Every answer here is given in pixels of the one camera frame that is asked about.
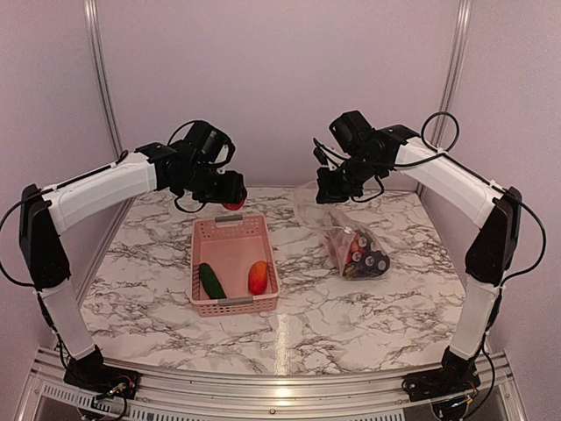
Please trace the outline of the red bumpy fruit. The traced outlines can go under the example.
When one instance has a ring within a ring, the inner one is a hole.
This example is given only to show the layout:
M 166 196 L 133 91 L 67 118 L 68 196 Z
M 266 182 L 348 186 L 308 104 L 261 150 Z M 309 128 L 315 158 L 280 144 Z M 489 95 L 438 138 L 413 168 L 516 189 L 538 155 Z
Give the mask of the red bumpy fruit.
M 242 200 L 239 203 L 223 203 L 223 207 L 228 211 L 239 211 L 245 205 L 245 200 Z

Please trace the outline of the red lychee bunch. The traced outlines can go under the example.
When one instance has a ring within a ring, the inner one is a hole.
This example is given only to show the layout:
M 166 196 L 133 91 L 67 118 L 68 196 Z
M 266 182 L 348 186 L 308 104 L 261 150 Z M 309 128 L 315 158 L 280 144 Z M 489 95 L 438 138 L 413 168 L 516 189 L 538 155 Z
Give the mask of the red lychee bunch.
M 347 264 L 348 253 L 351 251 L 352 242 L 359 240 L 358 231 L 341 231 L 334 235 L 326 235 L 323 244 L 332 263 L 341 268 Z

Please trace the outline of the clear zip top bag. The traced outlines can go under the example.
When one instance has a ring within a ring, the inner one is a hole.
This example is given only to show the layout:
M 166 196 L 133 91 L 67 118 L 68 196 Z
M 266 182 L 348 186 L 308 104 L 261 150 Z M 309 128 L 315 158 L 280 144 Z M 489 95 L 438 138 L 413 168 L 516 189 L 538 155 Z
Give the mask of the clear zip top bag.
M 370 280 L 390 269 L 390 258 L 372 231 L 337 207 L 316 203 L 314 182 L 295 188 L 293 209 L 300 225 L 321 239 L 341 277 Z

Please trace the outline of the purple eggplant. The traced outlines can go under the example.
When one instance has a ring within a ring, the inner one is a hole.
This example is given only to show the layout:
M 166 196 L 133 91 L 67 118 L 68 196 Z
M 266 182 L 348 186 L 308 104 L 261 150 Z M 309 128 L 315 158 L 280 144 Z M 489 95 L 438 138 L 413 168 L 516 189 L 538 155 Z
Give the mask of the purple eggplant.
M 343 276 L 347 279 L 374 278 L 385 274 L 390 267 L 390 259 L 380 242 L 373 236 L 355 232 Z

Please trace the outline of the orange yellow fruit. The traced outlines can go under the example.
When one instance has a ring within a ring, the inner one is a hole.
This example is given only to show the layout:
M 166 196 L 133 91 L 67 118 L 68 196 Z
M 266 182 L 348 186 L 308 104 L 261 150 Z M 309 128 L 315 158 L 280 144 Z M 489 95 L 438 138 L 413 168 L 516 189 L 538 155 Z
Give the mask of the orange yellow fruit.
M 268 284 L 268 265 L 266 261 L 255 262 L 248 273 L 248 290 L 254 296 L 264 294 Z

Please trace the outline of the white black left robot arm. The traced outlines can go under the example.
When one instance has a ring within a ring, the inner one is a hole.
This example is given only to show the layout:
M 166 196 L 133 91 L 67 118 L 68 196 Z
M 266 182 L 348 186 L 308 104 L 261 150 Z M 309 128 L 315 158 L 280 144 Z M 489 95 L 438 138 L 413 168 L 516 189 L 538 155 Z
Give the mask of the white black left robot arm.
M 235 153 L 230 137 L 202 120 L 188 128 L 183 139 L 140 146 L 86 174 L 43 189 L 29 185 L 22 193 L 19 245 L 32 285 L 68 353 L 79 360 L 75 373 L 90 389 L 106 388 L 110 370 L 92 357 L 96 345 L 74 297 L 60 236 L 99 211 L 152 191 L 190 193 L 201 204 L 243 204 L 244 177 L 226 169 Z

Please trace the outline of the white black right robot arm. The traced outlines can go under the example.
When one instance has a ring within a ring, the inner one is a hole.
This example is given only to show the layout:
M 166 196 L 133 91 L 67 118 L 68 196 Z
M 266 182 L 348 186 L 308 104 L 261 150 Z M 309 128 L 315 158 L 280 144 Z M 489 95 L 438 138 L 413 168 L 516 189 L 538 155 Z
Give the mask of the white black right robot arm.
M 318 203 L 357 201 L 367 181 L 380 182 L 397 171 L 454 205 L 479 230 L 465 255 L 464 305 L 444 354 L 450 361 L 434 375 L 435 386 L 451 393 L 468 378 L 468 367 L 462 360 L 471 360 L 479 353 L 491 326 L 501 283 L 517 246 L 521 194 L 476 175 L 404 125 L 375 129 L 360 111 L 348 111 L 329 129 L 344 153 L 332 162 L 334 152 L 319 141 L 314 143 L 314 155 L 321 164 L 317 171 Z

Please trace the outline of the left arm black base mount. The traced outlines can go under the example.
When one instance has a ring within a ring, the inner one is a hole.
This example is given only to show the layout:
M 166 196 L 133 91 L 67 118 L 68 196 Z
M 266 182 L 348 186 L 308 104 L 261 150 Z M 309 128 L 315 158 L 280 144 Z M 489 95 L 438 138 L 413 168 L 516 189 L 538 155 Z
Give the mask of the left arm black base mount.
M 79 374 L 77 368 L 69 368 L 63 381 L 77 388 L 96 392 L 103 398 L 119 396 L 133 400 L 138 390 L 140 373 L 119 367 L 102 366 L 100 370 Z

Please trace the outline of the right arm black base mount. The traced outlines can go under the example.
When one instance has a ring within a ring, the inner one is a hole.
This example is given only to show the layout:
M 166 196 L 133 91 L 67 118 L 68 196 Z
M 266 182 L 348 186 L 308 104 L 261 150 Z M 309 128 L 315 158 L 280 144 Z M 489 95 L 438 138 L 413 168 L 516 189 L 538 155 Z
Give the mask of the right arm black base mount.
M 476 371 L 459 377 L 453 369 L 441 367 L 405 375 L 401 388 L 408 394 L 410 402 L 419 402 L 474 391 L 480 384 Z

